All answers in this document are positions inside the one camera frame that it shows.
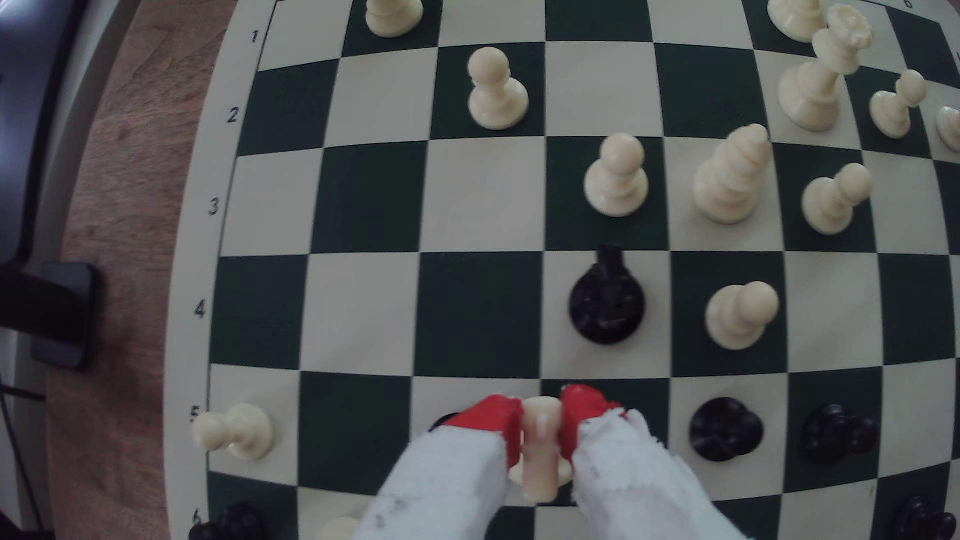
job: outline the black cable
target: black cable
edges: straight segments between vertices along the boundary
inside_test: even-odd
[[[3,377],[0,377],[0,386],[3,385]],[[10,437],[10,446],[13,447],[13,459],[16,461],[16,469],[20,471],[23,477],[23,484],[27,488],[27,499],[30,500],[30,508],[34,511],[36,526],[41,535],[46,534],[47,529],[43,526],[43,520],[40,519],[40,508],[36,504],[34,497],[34,487],[30,484],[30,478],[27,477],[27,467],[23,464],[23,456],[20,455],[20,445],[16,443],[16,435],[13,433],[13,422],[10,420],[10,411],[7,409],[7,397],[0,395],[0,409],[3,409],[3,422],[7,425],[7,436]]]

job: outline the white chess piece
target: white chess piece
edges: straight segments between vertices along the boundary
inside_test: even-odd
[[[828,130],[836,124],[839,98],[836,82],[860,67],[859,49],[874,42],[867,18],[837,4],[827,11],[828,27],[813,35],[817,61],[787,69],[780,77],[780,106],[798,126],[810,131]]]
[[[823,0],[770,0],[767,13],[777,30],[795,41],[809,43],[827,27]]]
[[[317,533],[317,540],[350,540],[360,527],[356,518],[337,518],[324,525]]]
[[[587,200],[598,212],[610,217],[631,214],[647,200],[650,182],[641,168],[646,155],[635,137],[614,134],[600,146],[600,159],[584,177]]]
[[[728,285],[707,304],[707,332],[717,345],[740,351],[760,339],[779,310],[780,297],[767,283]]]
[[[806,222],[817,233],[839,234],[853,220],[853,207],[874,190],[874,177],[860,163],[848,163],[833,178],[818,178],[804,190]]]
[[[960,152],[960,110],[941,107],[937,111],[937,133],[950,150]]]
[[[367,26],[380,37],[399,37],[423,18],[421,0],[367,0]]]
[[[488,130],[506,130],[523,119],[530,107],[527,88],[510,76],[503,51],[484,47],[470,56],[467,71],[476,88],[470,93],[473,120]]]
[[[227,414],[205,412],[195,418],[193,439],[207,452],[226,448],[236,457],[255,460],[273,446],[274,427],[262,408],[239,404]]]
[[[697,169],[693,202],[717,223],[736,223],[756,207],[763,169],[773,155],[767,129],[751,124],[735,130]]]
[[[573,478],[570,462],[560,456],[562,409],[557,398],[523,400],[520,461],[509,476],[523,486],[523,497],[531,503],[552,503],[560,486]]]
[[[919,71],[907,69],[897,80],[897,93],[881,90],[870,98],[870,117],[876,128],[890,138],[903,138],[910,131],[910,108],[926,97],[926,80]]]

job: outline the black chess piece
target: black chess piece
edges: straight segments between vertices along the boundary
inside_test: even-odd
[[[643,289],[623,263],[623,250],[603,245],[596,264],[570,292],[570,319],[586,339],[610,345],[634,333],[646,305]]]
[[[897,515],[893,540],[950,540],[956,530],[953,514],[941,512],[926,497],[914,497]]]
[[[690,420],[690,446],[710,461],[749,454],[762,440],[763,422],[734,398],[710,400]]]
[[[879,438],[873,418],[854,415],[842,405],[817,409],[806,421],[804,451],[818,465],[831,465],[850,454],[867,454]]]
[[[267,540],[267,526],[253,508],[246,504],[231,504],[216,523],[191,528],[189,540]]]

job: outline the dark green square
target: dark green square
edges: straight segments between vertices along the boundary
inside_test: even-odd
[[[780,495],[713,503],[744,535],[753,540],[777,540],[780,534]]]
[[[495,43],[442,47],[437,56],[437,77],[433,88],[433,121],[430,138],[476,138],[492,136],[543,136],[544,49],[539,43]],[[473,121],[467,108],[473,80],[467,73],[470,55],[483,47],[496,47],[510,60],[511,77],[527,88],[530,108],[513,128],[488,130]]]
[[[600,156],[604,137],[548,137],[546,140],[546,249],[592,251],[615,243],[625,250],[670,249],[666,210],[663,139],[641,137],[650,182],[646,202],[625,217],[593,209],[584,195],[584,174]]]
[[[312,253],[415,252],[425,141],[324,150]]]
[[[950,259],[880,255],[883,363],[954,358]]]
[[[874,213],[870,200],[853,209],[853,220],[840,234],[817,233],[804,217],[804,191],[821,177],[833,178],[848,163],[863,163],[859,150],[774,144],[783,244],[787,251],[864,252],[876,251]]]
[[[872,152],[929,158],[930,145],[926,140],[924,117],[919,108],[910,110],[910,131],[900,139],[884,135],[870,116],[870,99],[878,90],[896,91],[899,78],[898,73],[863,66],[847,76],[853,117],[856,118],[856,129],[860,132],[860,147]]]
[[[416,375],[538,378],[541,269],[540,252],[422,254]]]
[[[547,0],[547,41],[653,41],[647,0]]]
[[[222,257],[210,323],[210,362],[300,369],[306,256]]]
[[[604,379],[604,380],[543,380],[540,393],[560,397],[569,384],[586,384],[599,390],[607,401],[618,402],[627,409],[636,409],[643,414],[650,433],[665,446],[670,440],[670,380],[669,379]],[[544,506],[576,506],[571,496],[572,482],[561,489],[556,501]]]
[[[934,161],[951,255],[960,255],[960,164]]]
[[[767,125],[754,51],[657,43],[666,136],[726,138]]]
[[[944,463],[878,480],[870,540],[897,540],[893,535],[897,514],[914,497],[930,499],[935,511],[943,512],[949,476],[950,464]]]
[[[783,253],[671,254],[673,376],[754,375],[786,372],[786,284]],[[723,287],[767,282],[780,295],[780,311],[763,336],[743,351],[728,351],[710,338],[704,314]]]
[[[300,373],[298,484],[376,495],[410,440],[410,381]]]
[[[220,473],[206,474],[210,521],[231,504],[245,504],[260,514],[271,540],[299,540],[297,487]]]
[[[423,18],[413,30],[398,37],[380,37],[367,26],[367,0],[353,0],[347,34],[344,36],[344,56],[352,57],[388,51],[404,51],[436,47],[440,41],[440,20],[444,0],[421,0]]]
[[[244,112],[237,155],[324,146],[338,62],[318,61],[257,73]]]
[[[813,45],[800,43],[777,30],[767,12],[768,0],[743,0],[743,12],[747,15],[747,26],[754,48],[760,51],[774,51],[788,55],[814,57]]]
[[[487,526],[487,540],[534,540],[537,509],[533,506],[502,506]]]
[[[871,452],[850,455],[828,466],[811,463],[804,455],[803,433],[810,416],[825,405],[842,405],[853,414],[871,417],[882,425],[883,368],[872,367],[812,373],[791,373],[787,410],[784,491],[804,491],[875,479],[879,444]]]
[[[940,23],[894,8],[887,8],[887,14],[906,66],[923,73],[928,81],[960,87],[960,73]]]

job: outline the chess piece base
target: chess piece base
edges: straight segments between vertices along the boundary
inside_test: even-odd
[[[823,212],[820,206],[820,193],[832,182],[829,178],[818,178],[807,185],[804,190],[803,208],[806,222],[814,231],[832,236],[844,231],[853,220],[853,209],[847,209],[840,217],[833,217]]]

